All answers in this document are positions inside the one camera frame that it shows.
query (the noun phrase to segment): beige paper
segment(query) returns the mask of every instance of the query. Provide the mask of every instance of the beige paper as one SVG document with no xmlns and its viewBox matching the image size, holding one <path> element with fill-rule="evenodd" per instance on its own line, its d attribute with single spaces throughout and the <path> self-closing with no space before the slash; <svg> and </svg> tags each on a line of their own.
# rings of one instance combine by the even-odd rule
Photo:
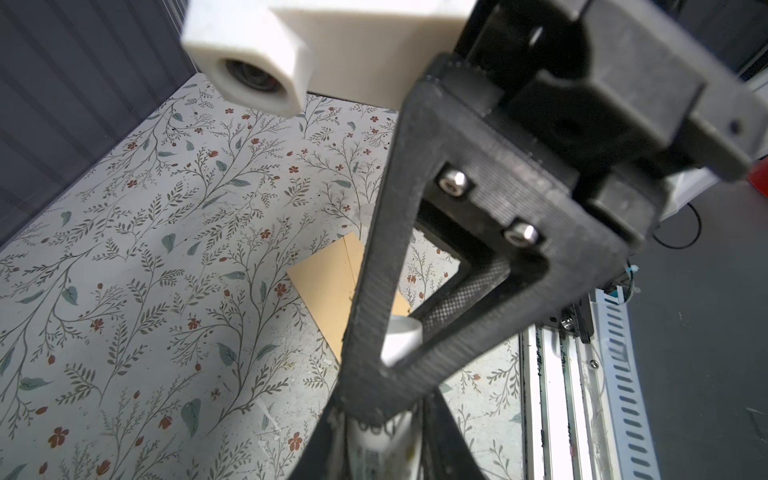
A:
<svg viewBox="0 0 768 480">
<path fill-rule="evenodd" d="M 339 361 L 363 250 L 357 236 L 348 233 L 288 269 L 288 277 Z M 411 306 L 400 292 L 395 295 L 392 313 L 411 313 Z"/>
</svg>

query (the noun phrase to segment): floral tablecloth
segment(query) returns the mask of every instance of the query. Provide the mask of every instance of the floral tablecloth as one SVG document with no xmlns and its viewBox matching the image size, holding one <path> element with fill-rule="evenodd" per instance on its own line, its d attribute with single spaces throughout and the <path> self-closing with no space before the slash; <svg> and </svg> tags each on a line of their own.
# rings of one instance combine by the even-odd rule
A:
<svg viewBox="0 0 768 480">
<path fill-rule="evenodd" d="M 0 478 L 284 478 L 338 365 L 286 268 L 365 241 L 397 113 L 282 119 L 193 76 L 0 253 Z M 457 268 L 415 234 L 418 305 Z M 522 478 L 518 344 L 442 389 L 489 478 Z"/>
</svg>

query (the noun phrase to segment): green leaf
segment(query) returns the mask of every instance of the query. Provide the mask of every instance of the green leaf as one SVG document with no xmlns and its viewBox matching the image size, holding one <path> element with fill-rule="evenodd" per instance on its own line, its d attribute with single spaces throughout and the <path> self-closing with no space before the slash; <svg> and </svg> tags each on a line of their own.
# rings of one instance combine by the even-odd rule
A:
<svg viewBox="0 0 768 480">
<path fill-rule="evenodd" d="M 189 250 L 187 250 L 187 255 L 194 255 L 195 252 L 197 252 L 197 246 L 200 245 L 200 242 L 195 243 L 192 247 L 190 247 Z"/>
<path fill-rule="evenodd" d="M 245 280 L 245 272 L 240 272 L 240 271 L 230 272 L 224 276 L 232 280 Z"/>
<path fill-rule="evenodd" d="M 47 385 L 51 382 L 46 382 L 43 379 L 30 379 L 28 377 L 24 377 L 21 382 L 18 383 L 18 387 L 21 390 L 29 391 L 34 390 L 38 387 L 41 387 L 43 385 Z"/>
<path fill-rule="evenodd" d="M 237 360 L 237 354 L 223 343 L 217 343 L 217 345 L 219 346 L 219 356 L 221 357 L 224 366 L 232 365 L 234 361 Z"/>
<path fill-rule="evenodd" d="M 9 365 L 11 365 L 11 357 L 13 356 L 13 349 L 15 347 L 11 347 L 11 349 L 5 354 L 5 356 L 2 359 L 2 363 L 0 363 L 0 376 L 2 376 L 3 373 L 5 373 L 5 370 L 8 368 Z"/>
<path fill-rule="evenodd" d="M 259 354 L 256 355 L 256 360 L 261 360 L 261 357 L 265 356 L 267 353 L 271 352 L 272 350 L 276 349 L 277 345 L 269 344 L 264 346 L 261 350 L 259 350 Z"/>
<path fill-rule="evenodd" d="M 72 305 L 78 304 L 78 289 L 74 288 L 74 285 L 68 287 L 66 290 L 62 290 L 61 296 L 63 296 L 64 300 L 67 300 Z"/>
<path fill-rule="evenodd" d="M 200 209 L 201 209 L 201 210 L 202 210 L 202 209 L 204 209 L 205 207 L 207 207 L 208 205 L 211 205 L 213 202 L 215 202 L 216 200 L 219 200 L 219 199 L 220 199 L 221 197 L 223 197 L 223 196 L 224 196 L 224 194 L 221 194 L 221 195 L 219 195 L 218 197 L 213 197 L 213 198 L 211 198 L 211 199 L 210 199 L 210 200 L 208 200 L 206 203 L 204 203 L 204 204 L 203 204 L 203 206 L 202 206 Z"/>
<path fill-rule="evenodd" d="M 194 437 L 197 432 L 197 423 L 200 420 L 200 399 L 187 402 L 181 407 L 181 419 L 184 420 L 190 430 L 190 438 Z"/>
<path fill-rule="evenodd" d="M 18 467 L 11 470 L 11 473 L 7 474 L 3 480 L 16 480 L 19 476 L 19 474 L 22 473 L 22 470 L 24 470 L 24 467 L 27 466 L 26 463 L 22 463 Z"/>
<path fill-rule="evenodd" d="M 35 300 L 36 300 L 36 299 L 37 299 L 37 298 L 38 298 L 40 295 L 42 295 L 42 294 L 43 294 L 43 291 L 42 291 L 42 290 L 40 290 L 40 291 L 39 291 L 39 292 L 37 292 L 35 295 L 32 295 L 32 296 L 28 296 L 27 298 L 25 298 L 25 299 L 21 299 L 21 300 L 19 300 L 19 301 L 18 301 L 18 302 L 16 302 L 16 303 L 30 303 L 30 302 L 34 302 L 34 301 L 35 301 Z"/>
<path fill-rule="evenodd" d="M 163 237 L 163 240 L 162 240 L 163 247 L 165 247 L 166 250 L 168 250 L 168 253 L 170 253 L 170 251 L 174 249 L 175 241 L 176 241 L 175 233 L 171 233 L 170 235 L 166 235 L 165 237 Z"/>
</svg>

